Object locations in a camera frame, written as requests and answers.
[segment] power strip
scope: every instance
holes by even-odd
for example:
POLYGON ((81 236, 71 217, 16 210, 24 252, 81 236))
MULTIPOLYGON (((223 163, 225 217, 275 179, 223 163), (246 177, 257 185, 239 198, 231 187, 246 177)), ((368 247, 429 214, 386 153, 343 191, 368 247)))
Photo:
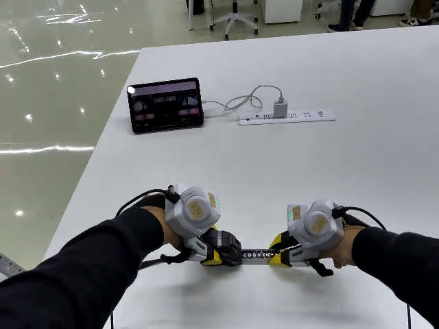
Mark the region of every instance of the power strip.
POLYGON ((271 123, 298 123, 312 121, 335 121, 335 115, 331 110, 317 111, 293 111, 288 112, 285 118, 274 119, 273 113, 240 114, 240 125, 267 125, 271 123))

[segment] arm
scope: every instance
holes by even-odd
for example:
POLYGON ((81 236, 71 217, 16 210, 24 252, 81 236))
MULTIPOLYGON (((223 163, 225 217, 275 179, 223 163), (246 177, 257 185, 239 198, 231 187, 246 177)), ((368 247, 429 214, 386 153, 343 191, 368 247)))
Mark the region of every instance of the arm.
POLYGON ((323 258, 335 266, 357 265, 391 288, 403 302, 434 327, 439 313, 432 295, 439 293, 439 240, 414 233, 395 234, 379 228, 345 228, 344 239, 323 258))
POLYGON ((2 328, 101 328, 141 261, 178 242, 164 210, 130 208, 81 233, 37 268, 0 284, 2 328))

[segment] white cable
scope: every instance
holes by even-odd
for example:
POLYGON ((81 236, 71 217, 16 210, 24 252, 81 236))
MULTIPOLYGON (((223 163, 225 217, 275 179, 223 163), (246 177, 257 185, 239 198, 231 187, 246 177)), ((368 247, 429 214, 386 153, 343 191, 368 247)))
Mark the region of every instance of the white cable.
POLYGON ((221 117, 223 115, 227 115, 227 114, 231 114, 233 112, 235 112, 236 110, 240 109, 242 106, 244 106, 245 104, 247 104, 248 102, 250 102, 251 106, 253 108, 256 108, 258 110, 263 108, 263 103, 262 101, 256 97, 254 94, 257 92, 258 89, 263 88, 263 87, 268 87, 268 88, 274 88, 277 89, 279 91, 279 93, 281 94, 281 96, 279 97, 279 103, 283 103, 283 93, 282 90, 276 86, 272 86, 270 84, 260 84, 259 86, 257 86, 255 89, 252 90, 252 92, 249 95, 242 95, 242 96, 238 96, 235 97, 233 99, 231 99, 230 101, 228 101, 226 104, 220 103, 218 101, 203 101, 202 103, 216 103, 221 105, 224 108, 224 112, 220 115, 213 115, 211 117, 221 117), (238 99, 243 99, 242 101, 240 101, 237 105, 235 106, 230 106, 230 103, 233 103, 234 101, 237 101, 238 99), (259 102, 259 105, 255 105, 253 103, 254 100, 257 100, 259 102))

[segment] tablet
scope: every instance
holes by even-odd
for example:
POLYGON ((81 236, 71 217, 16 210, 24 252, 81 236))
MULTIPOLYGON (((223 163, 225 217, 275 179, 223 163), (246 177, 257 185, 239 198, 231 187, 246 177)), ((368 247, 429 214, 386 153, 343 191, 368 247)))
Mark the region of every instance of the tablet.
POLYGON ((197 78, 136 84, 127 87, 132 131, 198 127, 203 124, 197 78))

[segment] hand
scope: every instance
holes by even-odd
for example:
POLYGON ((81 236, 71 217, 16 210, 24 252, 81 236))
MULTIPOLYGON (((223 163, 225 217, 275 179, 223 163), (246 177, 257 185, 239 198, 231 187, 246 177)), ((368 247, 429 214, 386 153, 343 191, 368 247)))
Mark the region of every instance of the hand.
POLYGON ((182 246, 181 238, 167 225, 165 220, 165 211, 162 208, 154 206, 145 206, 142 207, 142 209, 148 210, 150 213, 152 213, 162 225, 163 245, 171 243, 176 249, 180 249, 182 246))
POLYGON ((346 226, 344 228, 344 238, 334 248, 322 251, 320 258, 332 258, 337 269, 341 269, 346 265, 355 266, 352 259, 352 246, 355 237, 364 228, 364 226, 346 226))

